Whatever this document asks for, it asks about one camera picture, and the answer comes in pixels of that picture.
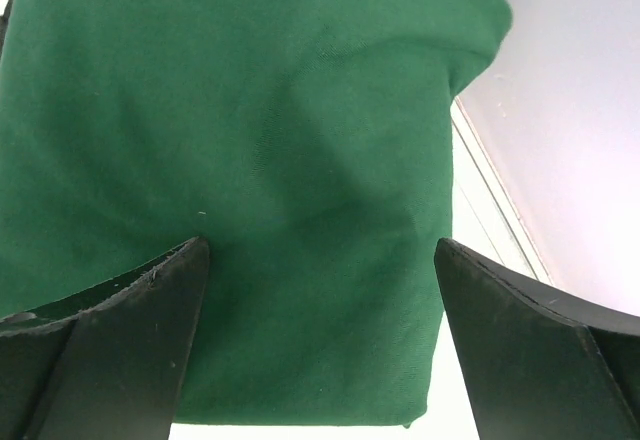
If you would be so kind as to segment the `green t shirt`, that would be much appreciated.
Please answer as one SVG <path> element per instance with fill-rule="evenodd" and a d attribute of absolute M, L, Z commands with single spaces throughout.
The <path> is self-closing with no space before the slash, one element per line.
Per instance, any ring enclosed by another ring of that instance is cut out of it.
<path fill-rule="evenodd" d="M 510 25 L 506 0 L 14 0 L 2 313 L 202 236 L 179 422 L 411 424 L 450 108 Z"/>

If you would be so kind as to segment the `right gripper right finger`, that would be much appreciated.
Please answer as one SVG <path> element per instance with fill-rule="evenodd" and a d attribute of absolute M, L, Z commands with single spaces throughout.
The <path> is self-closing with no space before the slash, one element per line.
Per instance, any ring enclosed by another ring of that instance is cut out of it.
<path fill-rule="evenodd" d="M 434 263 L 480 438 L 638 438 L 638 317 L 451 239 Z"/>

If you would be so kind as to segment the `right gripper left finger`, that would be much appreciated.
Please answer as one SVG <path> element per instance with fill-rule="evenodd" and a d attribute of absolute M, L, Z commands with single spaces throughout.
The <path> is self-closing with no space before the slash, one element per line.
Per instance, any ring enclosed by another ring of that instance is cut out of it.
<path fill-rule="evenodd" d="M 166 439 L 209 278 L 192 238 L 1 320 L 4 439 Z"/>

